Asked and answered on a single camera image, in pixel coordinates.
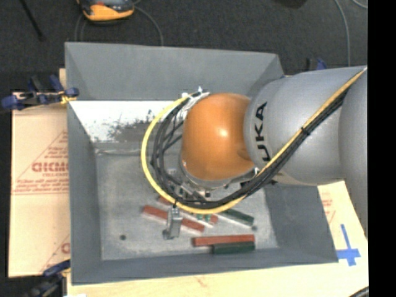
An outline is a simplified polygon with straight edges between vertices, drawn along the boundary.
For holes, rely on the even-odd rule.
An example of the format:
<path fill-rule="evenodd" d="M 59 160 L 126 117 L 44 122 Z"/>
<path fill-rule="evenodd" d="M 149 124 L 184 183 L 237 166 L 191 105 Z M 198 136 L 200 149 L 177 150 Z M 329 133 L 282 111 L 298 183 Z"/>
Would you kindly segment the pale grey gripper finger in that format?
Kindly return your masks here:
<path fill-rule="evenodd" d="M 169 216 L 167 217 L 166 228 L 162 231 L 162 235 L 164 239 L 166 240 L 173 239 L 172 227 L 173 227 L 173 221 L 172 218 Z"/>
<path fill-rule="evenodd" d="M 182 216 L 180 216 L 179 209 L 171 209 L 171 237 L 177 238 L 180 233 L 182 224 Z"/>

